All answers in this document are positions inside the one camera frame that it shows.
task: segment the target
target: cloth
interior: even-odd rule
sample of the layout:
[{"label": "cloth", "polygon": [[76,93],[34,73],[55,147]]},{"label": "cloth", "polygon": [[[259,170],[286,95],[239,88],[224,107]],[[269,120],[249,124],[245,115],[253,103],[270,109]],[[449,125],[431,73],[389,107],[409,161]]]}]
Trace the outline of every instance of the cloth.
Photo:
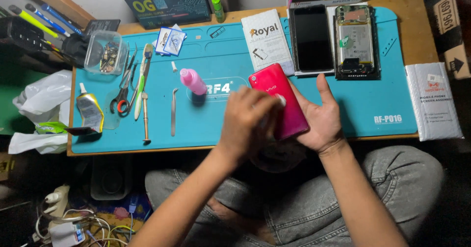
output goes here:
[{"label": "cloth", "polygon": [[[443,180],[441,164],[409,146],[381,148],[363,162],[367,178],[410,240],[433,206]],[[148,172],[145,187],[156,209],[188,176],[179,170]],[[276,202],[263,199],[247,185],[229,178],[214,197],[239,214],[264,214],[277,245],[285,247],[352,246],[332,185],[326,175],[316,177]],[[254,235],[226,226],[205,206],[184,246],[271,246]]]}]

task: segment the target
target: white bottle cap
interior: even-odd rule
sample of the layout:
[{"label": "white bottle cap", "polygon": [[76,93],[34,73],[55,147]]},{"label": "white bottle cap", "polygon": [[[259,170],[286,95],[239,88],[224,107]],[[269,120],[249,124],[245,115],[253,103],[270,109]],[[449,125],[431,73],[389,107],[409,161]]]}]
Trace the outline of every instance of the white bottle cap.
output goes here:
[{"label": "white bottle cap", "polygon": [[87,93],[87,90],[85,89],[85,85],[80,82],[80,93]]}]

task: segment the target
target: plastic bag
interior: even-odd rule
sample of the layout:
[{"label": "plastic bag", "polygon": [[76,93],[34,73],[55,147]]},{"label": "plastic bag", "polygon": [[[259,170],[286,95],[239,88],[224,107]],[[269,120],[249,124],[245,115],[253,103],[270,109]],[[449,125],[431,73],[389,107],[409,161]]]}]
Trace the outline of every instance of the plastic bag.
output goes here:
[{"label": "plastic bag", "polygon": [[[34,124],[62,122],[69,124],[72,71],[61,70],[26,86],[13,99],[20,114]],[[8,153],[18,154],[36,148],[40,154],[61,153],[67,148],[67,134],[15,133]]]}]

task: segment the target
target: electronic components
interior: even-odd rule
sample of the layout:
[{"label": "electronic components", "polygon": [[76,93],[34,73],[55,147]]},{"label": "electronic components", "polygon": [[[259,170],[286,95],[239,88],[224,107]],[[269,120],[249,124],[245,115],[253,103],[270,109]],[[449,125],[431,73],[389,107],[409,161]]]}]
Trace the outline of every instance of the electronic components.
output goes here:
[{"label": "electronic components", "polygon": [[373,9],[367,5],[339,6],[335,9],[336,79],[380,79],[373,18]]}]

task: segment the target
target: phone battery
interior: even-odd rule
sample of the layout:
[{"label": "phone battery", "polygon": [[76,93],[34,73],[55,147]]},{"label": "phone battery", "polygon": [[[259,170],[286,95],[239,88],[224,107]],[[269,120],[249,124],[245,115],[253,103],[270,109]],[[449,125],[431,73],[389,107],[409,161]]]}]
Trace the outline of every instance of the phone battery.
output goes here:
[{"label": "phone battery", "polygon": [[360,63],[372,63],[372,44],[369,25],[339,26],[340,63],[346,58],[359,58]]}]

